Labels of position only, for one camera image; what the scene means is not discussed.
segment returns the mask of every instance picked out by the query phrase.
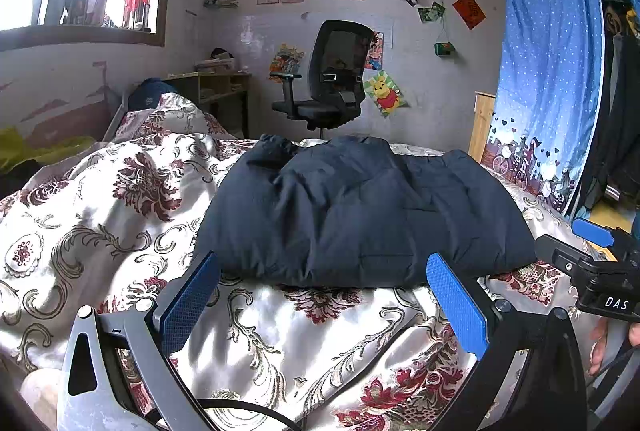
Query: screw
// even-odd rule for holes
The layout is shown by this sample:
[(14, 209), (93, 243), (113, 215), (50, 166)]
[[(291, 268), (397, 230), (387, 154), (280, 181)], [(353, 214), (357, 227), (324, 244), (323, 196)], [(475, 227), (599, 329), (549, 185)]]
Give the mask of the screw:
[(153, 305), (154, 305), (154, 302), (148, 297), (145, 297), (138, 300), (138, 302), (136, 303), (136, 310), (138, 312), (146, 312)]
[(566, 319), (569, 316), (564, 308), (554, 308), (553, 312), (558, 319)]
[(86, 319), (88, 316), (90, 316), (90, 315), (91, 315), (91, 313), (92, 313), (93, 311), (94, 311), (94, 309), (93, 309), (93, 308), (91, 308), (91, 306), (89, 306), (89, 305), (81, 306), (81, 307), (78, 309), (78, 317), (79, 317), (79, 318), (82, 318), (82, 319)]
[(511, 303), (507, 299), (498, 299), (495, 302), (495, 308), (498, 312), (506, 313), (511, 310)]

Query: blue curtain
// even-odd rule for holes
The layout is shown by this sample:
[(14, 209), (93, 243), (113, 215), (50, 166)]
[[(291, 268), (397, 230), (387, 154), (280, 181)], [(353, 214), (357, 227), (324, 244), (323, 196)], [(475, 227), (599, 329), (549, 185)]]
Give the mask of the blue curtain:
[(600, 0), (506, 0), (500, 81), (482, 163), (563, 212), (602, 89)]

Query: chair backrest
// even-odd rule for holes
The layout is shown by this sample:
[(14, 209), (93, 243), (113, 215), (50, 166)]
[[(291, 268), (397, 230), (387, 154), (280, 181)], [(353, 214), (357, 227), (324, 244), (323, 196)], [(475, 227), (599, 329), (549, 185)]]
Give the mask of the chair backrest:
[(309, 64), (311, 97), (338, 107), (345, 116), (358, 116), (364, 100), (362, 74), (373, 38), (373, 31), (358, 23), (322, 23)]

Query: chair armrest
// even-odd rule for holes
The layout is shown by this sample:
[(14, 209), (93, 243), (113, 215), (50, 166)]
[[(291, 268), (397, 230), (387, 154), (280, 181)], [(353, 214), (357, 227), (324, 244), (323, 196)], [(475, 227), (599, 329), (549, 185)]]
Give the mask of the chair armrest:
[(271, 72), (270, 77), (279, 77), (282, 81), (282, 94), (284, 95), (284, 103), (287, 108), (287, 118), (289, 120), (300, 120), (298, 116), (298, 110), (293, 102), (293, 80), (295, 78), (302, 78), (302, 75), (298, 74), (283, 74), (281, 72)]

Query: small green box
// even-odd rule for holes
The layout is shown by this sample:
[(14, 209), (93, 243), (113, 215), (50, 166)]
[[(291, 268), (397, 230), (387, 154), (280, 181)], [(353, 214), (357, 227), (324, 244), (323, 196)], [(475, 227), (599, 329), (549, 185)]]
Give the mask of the small green box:
[(435, 43), (433, 45), (433, 48), (435, 49), (436, 55), (438, 57), (444, 57), (444, 56), (450, 56), (453, 52), (456, 51), (456, 49), (453, 47), (453, 45), (449, 42), (447, 43)]

